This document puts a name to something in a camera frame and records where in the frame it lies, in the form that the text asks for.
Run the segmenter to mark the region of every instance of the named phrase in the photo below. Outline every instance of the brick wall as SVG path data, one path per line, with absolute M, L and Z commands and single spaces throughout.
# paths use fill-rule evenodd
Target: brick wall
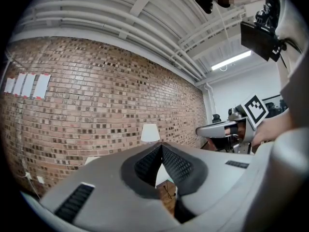
M 145 58 L 65 37 L 22 40 L 9 51 L 16 61 L 6 77 L 36 73 L 32 94 L 39 74 L 51 74 L 42 101 L 4 95 L 1 88 L 5 153 L 17 181 L 30 191 L 27 180 L 18 177 L 25 170 L 42 195 L 87 157 L 142 144 L 144 123 L 158 125 L 161 141 L 199 148 L 205 143 L 195 135 L 196 127 L 206 123 L 202 92 Z

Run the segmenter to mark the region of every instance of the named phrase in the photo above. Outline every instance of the white ceiling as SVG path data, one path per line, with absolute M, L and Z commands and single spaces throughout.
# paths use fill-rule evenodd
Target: white ceiling
M 201 83 L 226 75 L 238 64 L 249 68 L 263 63 L 253 54 L 228 66 L 227 73 L 211 73 L 212 65 L 246 50 L 240 44 L 239 23 L 253 19 L 259 10 L 256 1 L 228 9 L 214 3 L 213 12 L 206 14 L 194 0 L 35 0 L 15 33 L 44 28 L 98 31 L 151 50 Z

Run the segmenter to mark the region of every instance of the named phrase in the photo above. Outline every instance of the fluorescent light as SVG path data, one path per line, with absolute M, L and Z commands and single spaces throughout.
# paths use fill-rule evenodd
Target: fluorescent light
M 236 62 L 237 60 L 240 60 L 240 59 L 242 59 L 242 58 L 248 57 L 248 56 L 250 56 L 250 55 L 251 55 L 251 51 L 244 52 L 244 53 L 242 53 L 242 54 L 239 54 L 239 55 L 237 55 L 237 56 L 235 56 L 235 57 L 232 57 L 232 58 L 230 58 L 230 59 L 228 59 L 228 60 L 225 60 L 225 61 L 223 61 L 223 62 L 221 62 L 221 63 L 218 63 L 218 64 L 212 66 L 211 69 L 214 71 L 214 70 L 216 70 L 216 69 L 218 69 L 218 68 L 221 68 L 221 67 L 223 67 L 223 66 L 225 66 L 225 65 L 227 65 L 227 64 Z

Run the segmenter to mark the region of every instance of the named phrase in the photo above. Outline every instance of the white lamp shade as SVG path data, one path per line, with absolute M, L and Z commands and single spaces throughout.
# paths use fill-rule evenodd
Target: white lamp shade
M 158 127 L 156 124 L 144 124 L 141 131 L 140 140 L 143 142 L 154 142 L 160 140 Z

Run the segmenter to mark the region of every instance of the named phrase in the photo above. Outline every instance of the paper sheet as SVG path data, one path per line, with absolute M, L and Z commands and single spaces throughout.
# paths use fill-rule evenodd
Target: paper sheet
M 15 87 L 14 87 L 14 90 L 13 90 L 13 94 L 14 94 L 15 96 L 19 96 L 19 95 L 20 95 L 21 87 L 22 87 L 22 85 L 23 85 L 23 83 L 24 83 L 25 77 L 26 77 L 26 74 L 25 74 L 25 73 L 20 73 L 20 74 L 18 75 L 16 84 L 15 84 Z
M 15 78 L 8 78 L 7 79 L 6 85 L 5 85 L 5 88 L 4 88 L 5 93 L 11 93 L 12 92 L 14 82 L 15 82 Z
M 23 87 L 23 91 L 21 92 L 22 97 L 24 97 L 24 98 L 30 97 L 35 76 L 36 76 L 36 74 L 34 74 L 34 73 L 27 74 L 25 84 L 24 84 L 24 87 Z
M 50 76 L 51 75 L 48 75 L 48 74 L 40 75 L 38 83 L 34 90 L 34 94 L 33 94 L 34 98 L 37 98 L 39 100 L 44 99 Z

